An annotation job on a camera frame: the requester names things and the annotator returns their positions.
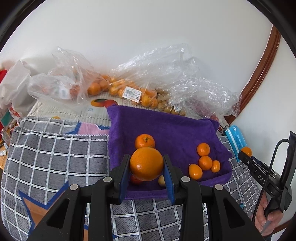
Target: plaid cloth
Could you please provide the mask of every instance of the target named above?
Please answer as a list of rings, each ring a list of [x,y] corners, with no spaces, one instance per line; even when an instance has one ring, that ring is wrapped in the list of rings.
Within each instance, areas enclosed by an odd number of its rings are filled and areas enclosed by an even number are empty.
[[[21,127],[16,128],[1,183],[2,219],[15,240],[25,241],[32,225],[19,190],[47,204],[66,181],[85,186],[108,174],[108,136],[100,136],[98,139],[91,135],[65,134],[75,130],[76,126],[77,122],[74,121],[30,117],[25,118]],[[237,203],[244,204],[244,210],[250,216],[258,198],[256,183],[244,164],[237,163],[227,138],[219,139],[232,153],[229,160],[232,177],[224,187]],[[172,206],[167,199],[125,200],[120,206],[111,206],[116,241],[178,240],[181,217],[182,206]],[[204,238],[208,240],[205,204],[203,217]],[[88,218],[89,206],[85,225],[88,225]]]

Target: clear plastic bag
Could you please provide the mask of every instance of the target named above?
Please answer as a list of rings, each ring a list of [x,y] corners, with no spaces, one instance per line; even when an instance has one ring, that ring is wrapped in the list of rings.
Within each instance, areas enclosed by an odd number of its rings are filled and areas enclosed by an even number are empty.
[[[108,81],[82,54],[58,48],[52,55],[57,66],[48,74],[31,77],[27,84],[34,98],[69,107],[83,104],[89,95],[107,91]]]
[[[137,55],[113,69],[109,93],[122,98],[130,88],[140,91],[139,104],[167,113],[219,119],[239,111],[240,94],[200,76],[187,44]]]

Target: purple cloth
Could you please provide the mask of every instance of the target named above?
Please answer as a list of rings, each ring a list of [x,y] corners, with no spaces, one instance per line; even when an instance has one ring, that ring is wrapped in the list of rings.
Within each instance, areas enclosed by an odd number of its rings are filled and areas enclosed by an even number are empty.
[[[124,154],[134,153],[137,136],[149,134],[155,140],[155,148],[162,155],[168,154],[173,166],[181,168],[186,176],[189,176],[188,165],[197,164],[199,160],[196,147],[202,142],[207,143],[211,150],[209,156],[220,161],[221,170],[218,173],[203,171],[199,183],[214,186],[217,183],[225,184],[230,179],[232,170],[228,160],[231,154],[216,135],[218,122],[126,106],[110,106],[107,111],[111,120],[110,170],[120,165]],[[126,199],[163,197],[167,197],[166,189],[158,185],[158,179],[139,186],[129,184],[126,194]]]

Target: silver screw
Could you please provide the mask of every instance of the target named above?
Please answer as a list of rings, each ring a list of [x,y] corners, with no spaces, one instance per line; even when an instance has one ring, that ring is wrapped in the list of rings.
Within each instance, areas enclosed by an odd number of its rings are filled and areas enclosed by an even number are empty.
[[[215,188],[219,191],[223,190],[223,186],[221,184],[216,184]]]
[[[182,177],[182,178],[181,178],[181,180],[182,180],[183,182],[187,183],[187,182],[189,182],[189,181],[190,181],[190,178],[189,178],[189,177],[186,177],[186,176],[184,176],[184,177]]]
[[[71,191],[74,191],[74,190],[76,190],[78,188],[78,185],[77,184],[72,184],[71,186],[70,186],[70,190]]]
[[[104,177],[103,181],[109,183],[112,181],[112,177]]]

